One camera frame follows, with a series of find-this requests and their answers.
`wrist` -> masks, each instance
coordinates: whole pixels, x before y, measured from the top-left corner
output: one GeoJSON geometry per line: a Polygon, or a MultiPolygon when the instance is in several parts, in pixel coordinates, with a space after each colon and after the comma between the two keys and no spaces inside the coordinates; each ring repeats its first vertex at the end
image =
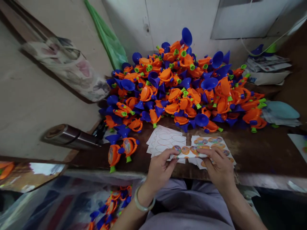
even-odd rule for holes
{"type": "Polygon", "coordinates": [[[145,182],[138,191],[138,201],[142,206],[148,207],[152,203],[155,195],[156,193],[150,189],[149,184],[145,182]]]}

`green plastic bag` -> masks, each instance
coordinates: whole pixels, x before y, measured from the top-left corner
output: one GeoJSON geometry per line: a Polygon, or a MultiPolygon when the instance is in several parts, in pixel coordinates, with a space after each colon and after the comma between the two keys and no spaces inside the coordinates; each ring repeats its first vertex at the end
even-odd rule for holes
{"type": "Polygon", "coordinates": [[[106,49],[113,68],[122,69],[122,64],[128,62],[125,49],[89,1],[84,0],[84,2],[94,20],[99,38],[106,49]]]}

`pile of plastic toys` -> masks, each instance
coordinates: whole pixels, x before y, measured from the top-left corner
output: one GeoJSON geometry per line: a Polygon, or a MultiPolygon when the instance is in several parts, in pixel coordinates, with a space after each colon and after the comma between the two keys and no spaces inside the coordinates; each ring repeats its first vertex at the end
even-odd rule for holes
{"type": "Polygon", "coordinates": [[[94,211],[90,214],[91,222],[89,224],[89,230],[100,229],[109,230],[116,222],[118,216],[122,213],[125,207],[131,201],[131,186],[120,187],[118,191],[113,191],[107,199],[105,205],[99,208],[98,211],[94,211]],[[95,220],[100,214],[104,216],[97,222],[95,228],[95,220]]]}
{"type": "Polygon", "coordinates": [[[266,106],[264,95],[244,88],[250,76],[242,76],[246,65],[231,70],[230,51],[197,59],[191,44],[192,35],[183,28],[180,41],[172,45],[164,42],[157,47],[159,53],[147,58],[136,52],[132,56],[135,65],[123,63],[123,71],[112,72],[113,78],[107,80],[112,88],[109,107],[99,111],[109,129],[115,128],[119,134],[108,136],[111,171],[119,154],[129,157],[135,151],[137,141],[126,138],[130,130],[141,132],[144,121],[155,128],[163,116],[171,115],[184,132],[197,125],[205,133],[221,132],[216,124],[220,122],[233,126],[243,121],[253,133],[266,126],[260,117],[266,106]],[[120,135],[126,140],[123,148],[115,144],[120,135]]]}

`person's left hand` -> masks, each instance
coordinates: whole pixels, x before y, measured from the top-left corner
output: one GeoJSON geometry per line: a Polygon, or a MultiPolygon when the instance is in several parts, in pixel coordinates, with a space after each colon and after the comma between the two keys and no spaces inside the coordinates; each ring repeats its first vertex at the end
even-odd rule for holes
{"type": "Polygon", "coordinates": [[[166,185],[176,166],[178,159],[167,161],[171,154],[178,155],[179,152],[175,149],[166,149],[160,155],[151,158],[144,185],[147,185],[154,194],[166,185]]]}

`hand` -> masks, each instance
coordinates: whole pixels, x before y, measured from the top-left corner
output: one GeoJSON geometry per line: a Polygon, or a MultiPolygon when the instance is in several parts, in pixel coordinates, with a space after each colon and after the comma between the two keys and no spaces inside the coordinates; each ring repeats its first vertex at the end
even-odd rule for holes
{"type": "Polygon", "coordinates": [[[178,159],[167,161],[171,154],[178,155],[179,152],[175,149],[166,149],[160,155],[151,158],[144,185],[147,185],[154,194],[165,186],[176,166],[178,159]]]}
{"type": "Polygon", "coordinates": [[[236,188],[233,164],[220,148],[212,147],[211,149],[197,149],[197,151],[215,161],[216,164],[213,165],[209,158],[203,158],[209,177],[220,193],[236,188]]]}

